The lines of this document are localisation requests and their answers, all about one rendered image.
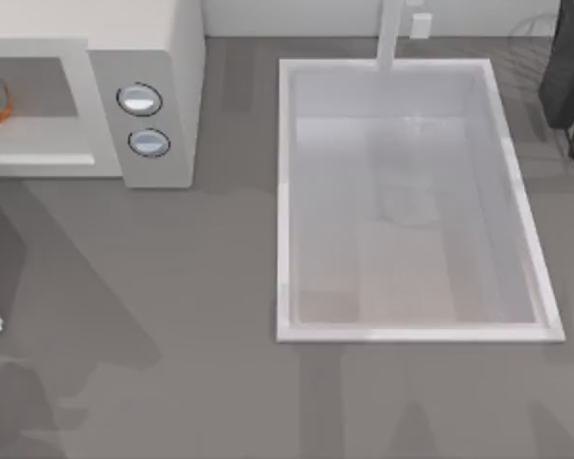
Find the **transparent striped rack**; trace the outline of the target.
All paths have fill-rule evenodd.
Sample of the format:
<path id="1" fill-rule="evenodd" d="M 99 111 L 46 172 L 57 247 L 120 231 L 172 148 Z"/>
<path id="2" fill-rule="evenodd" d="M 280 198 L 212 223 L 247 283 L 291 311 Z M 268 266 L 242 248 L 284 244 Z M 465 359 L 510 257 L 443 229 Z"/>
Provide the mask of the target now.
<path id="1" fill-rule="evenodd" d="M 548 126 L 538 95 L 550 50 L 547 39 L 510 39 L 509 60 L 515 86 L 511 90 L 504 88 L 502 95 L 530 189 L 574 193 L 574 158 L 567 156 L 564 130 Z"/>

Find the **small white tap lever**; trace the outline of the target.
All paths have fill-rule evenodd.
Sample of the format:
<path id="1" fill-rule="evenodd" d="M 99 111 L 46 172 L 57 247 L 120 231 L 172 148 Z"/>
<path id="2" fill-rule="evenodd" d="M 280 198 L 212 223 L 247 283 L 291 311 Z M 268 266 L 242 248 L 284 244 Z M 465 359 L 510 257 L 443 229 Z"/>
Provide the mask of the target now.
<path id="1" fill-rule="evenodd" d="M 410 39 L 428 39 L 431 36 L 432 14 L 426 12 L 415 13 L 412 16 Z"/>

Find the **clear drinking glass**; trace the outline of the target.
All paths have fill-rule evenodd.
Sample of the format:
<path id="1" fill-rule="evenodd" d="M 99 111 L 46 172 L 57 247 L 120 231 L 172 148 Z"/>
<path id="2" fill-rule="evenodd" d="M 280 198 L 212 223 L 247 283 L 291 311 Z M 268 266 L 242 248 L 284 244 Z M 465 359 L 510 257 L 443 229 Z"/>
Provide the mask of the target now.
<path id="1" fill-rule="evenodd" d="M 420 155 L 422 125 L 403 118 L 378 118 L 367 145 L 377 216 L 406 230 L 428 230 L 438 219 L 427 161 Z"/>

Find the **tall white tap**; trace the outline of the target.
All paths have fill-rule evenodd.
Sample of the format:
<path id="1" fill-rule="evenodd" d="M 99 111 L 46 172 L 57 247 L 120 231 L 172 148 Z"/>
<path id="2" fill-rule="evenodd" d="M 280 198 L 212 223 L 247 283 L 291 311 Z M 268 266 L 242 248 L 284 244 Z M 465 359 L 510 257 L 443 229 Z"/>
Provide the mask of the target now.
<path id="1" fill-rule="evenodd" d="M 376 63 L 380 72 L 388 73 L 393 64 L 405 0 L 382 0 Z"/>

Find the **white sink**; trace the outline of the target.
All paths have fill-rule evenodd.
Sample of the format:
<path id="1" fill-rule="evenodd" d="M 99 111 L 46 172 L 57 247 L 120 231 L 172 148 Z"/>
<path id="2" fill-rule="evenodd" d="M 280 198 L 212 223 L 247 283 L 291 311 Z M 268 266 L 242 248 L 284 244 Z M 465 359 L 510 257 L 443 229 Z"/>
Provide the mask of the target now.
<path id="1" fill-rule="evenodd" d="M 422 125 L 430 229 L 375 212 L 378 118 Z M 277 154 L 278 341 L 564 341 L 489 60 L 283 59 Z"/>

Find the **pale microwave oven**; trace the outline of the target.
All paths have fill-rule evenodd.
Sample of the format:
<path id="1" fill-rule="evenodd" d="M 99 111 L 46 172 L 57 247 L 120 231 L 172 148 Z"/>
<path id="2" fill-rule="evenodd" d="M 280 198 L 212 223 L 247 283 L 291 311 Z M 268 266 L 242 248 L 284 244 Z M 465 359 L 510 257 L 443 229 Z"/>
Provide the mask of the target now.
<path id="1" fill-rule="evenodd" d="M 0 164 L 0 178 L 120 178 L 131 188 L 193 181 L 205 73 L 200 0 L 0 0 L 0 78 L 11 114 L 0 154 L 85 154 L 94 165 Z M 163 108 L 134 117 L 117 91 L 136 82 Z M 144 158 L 130 133 L 157 129 L 169 151 Z"/>

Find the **small round microwave knob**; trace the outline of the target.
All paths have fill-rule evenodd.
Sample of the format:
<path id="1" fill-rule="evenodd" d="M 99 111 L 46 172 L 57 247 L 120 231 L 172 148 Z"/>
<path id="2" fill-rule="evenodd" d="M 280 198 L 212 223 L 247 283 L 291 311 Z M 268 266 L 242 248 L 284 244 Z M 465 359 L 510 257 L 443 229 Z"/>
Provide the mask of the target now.
<path id="1" fill-rule="evenodd" d="M 168 136 L 152 128 L 130 133 L 127 142 L 134 153 L 144 158 L 162 157 L 171 147 Z"/>

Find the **large round microwave knob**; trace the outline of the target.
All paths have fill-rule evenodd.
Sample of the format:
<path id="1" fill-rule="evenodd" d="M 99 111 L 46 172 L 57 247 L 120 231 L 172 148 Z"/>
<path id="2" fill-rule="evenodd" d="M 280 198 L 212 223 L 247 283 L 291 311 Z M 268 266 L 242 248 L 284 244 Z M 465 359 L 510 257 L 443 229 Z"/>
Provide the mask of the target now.
<path id="1" fill-rule="evenodd" d="M 121 87 L 117 91 L 116 101 L 125 113 L 134 117 L 154 116 L 164 105 L 160 92 L 142 82 Z"/>

